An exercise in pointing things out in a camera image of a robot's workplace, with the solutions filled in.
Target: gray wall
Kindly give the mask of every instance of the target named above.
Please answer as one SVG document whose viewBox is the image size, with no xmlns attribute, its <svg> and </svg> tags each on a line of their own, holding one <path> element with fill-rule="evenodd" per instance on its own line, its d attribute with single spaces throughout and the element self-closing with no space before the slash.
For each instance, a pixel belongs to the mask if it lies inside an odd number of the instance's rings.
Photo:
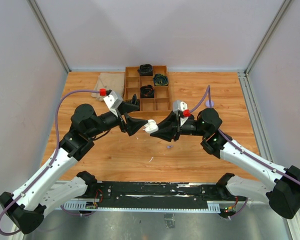
<svg viewBox="0 0 300 240">
<path fill-rule="evenodd" d="M 243 70 L 283 0 L 37 0 L 73 70 Z"/>
<path fill-rule="evenodd" d="M 38 169 L 65 79 L 27 1 L 1 0 L 0 194 L 12 192 Z M 1 226 L 10 232 L 12 222 L 4 216 Z"/>
<path fill-rule="evenodd" d="M 279 24 L 250 83 L 274 161 L 300 168 L 300 0 L 292 3 Z"/>
</svg>

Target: purple round object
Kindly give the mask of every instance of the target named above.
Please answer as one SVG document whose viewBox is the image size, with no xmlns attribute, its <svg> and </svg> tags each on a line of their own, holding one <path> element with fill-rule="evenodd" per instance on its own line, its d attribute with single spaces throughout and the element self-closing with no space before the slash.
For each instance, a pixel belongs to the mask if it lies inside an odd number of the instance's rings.
<svg viewBox="0 0 300 240">
<path fill-rule="evenodd" d="M 211 100 L 211 107 L 213 108 L 214 105 L 215 105 L 215 102 Z M 209 100 L 205 102 L 205 106 L 206 106 L 207 108 L 210 108 Z"/>
</svg>

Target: wooden organizer tray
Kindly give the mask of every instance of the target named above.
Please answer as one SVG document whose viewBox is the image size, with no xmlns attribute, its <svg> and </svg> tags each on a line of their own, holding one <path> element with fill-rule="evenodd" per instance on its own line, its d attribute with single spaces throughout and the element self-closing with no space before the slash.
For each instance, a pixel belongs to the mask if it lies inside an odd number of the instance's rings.
<svg viewBox="0 0 300 240">
<path fill-rule="evenodd" d="M 168 116 L 172 110 L 170 86 L 155 86 L 155 74 L 168 77 L 167 66 L 153 66 L 153 76 L 139 76 L 138 66 L 127 66 L 124 76 L 124 101 L 129 101 L 136 94 L 140 100 L 140 111 L 130 112 L 131 117 Z M 154 98 L 140 98 L 140 87 L 154 86 Z"/>
</svg>

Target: wooden table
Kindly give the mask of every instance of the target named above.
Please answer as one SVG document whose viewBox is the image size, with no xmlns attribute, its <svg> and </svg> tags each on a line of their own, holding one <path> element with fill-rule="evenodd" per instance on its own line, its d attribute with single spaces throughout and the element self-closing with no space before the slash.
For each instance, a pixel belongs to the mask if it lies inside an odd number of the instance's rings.
<svg viewBox="0 0 300 240">
<path fill-rule="evenodd" d="M 63 95 L 79 89 L 94 89 L 99 72 L 71 72 Z M 169 84 L 172 101 L 182 100 L 193 108 L 201 99 L 207 85 L 215 109 L 223 120 L 221 129 L 247 149 L 258 153 L 254 132 L 249 120 L 238 76 L 235 72 L 170 72 Z M 97 115 L 108 111 L 104 102 L 90 93 L 69 96 L 59 111 L 60 139 L 69 130 L 70 117 L 83 103 L 91 104 Z M 204 103 L 194 113 L 197 116 Z M 164 117 L 154 118 L 157 122 Z M 140 130 L 129 137 L 119 127 L 95 142 L 95 146 L 77 165 L 68 170 L 61 180 L 71 180 L 78 172 L 88 171 L 101 181 L 155 181 L 215 183 L 225 173 L 255 179 L 239 167 L 207 154 L 199 136 L 180 136 L 177 142 L 167 142 Z M 56 146 L 53 126 L 43 161 Z"/>
</svg>

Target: beige cloth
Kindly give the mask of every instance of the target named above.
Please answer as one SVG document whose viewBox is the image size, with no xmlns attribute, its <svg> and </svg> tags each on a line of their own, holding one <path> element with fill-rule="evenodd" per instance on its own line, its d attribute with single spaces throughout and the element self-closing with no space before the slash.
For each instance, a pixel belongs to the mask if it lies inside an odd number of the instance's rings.
<svg viewBox="0 0 300 240">
<path fill-rule="evenodd" d="M 94 90 L 107 89 L 115 91 L 116 94 L 121 97 L 124 96 L 125 91 L 125 74 L 124 73 L 100 73 L 98 81 L 94 87 Z M 104 100 L 104 96 L 100 96 L 98 93 L 92 93 L 91 97 L 96 98 L 99 101 Z"/>
</svg>

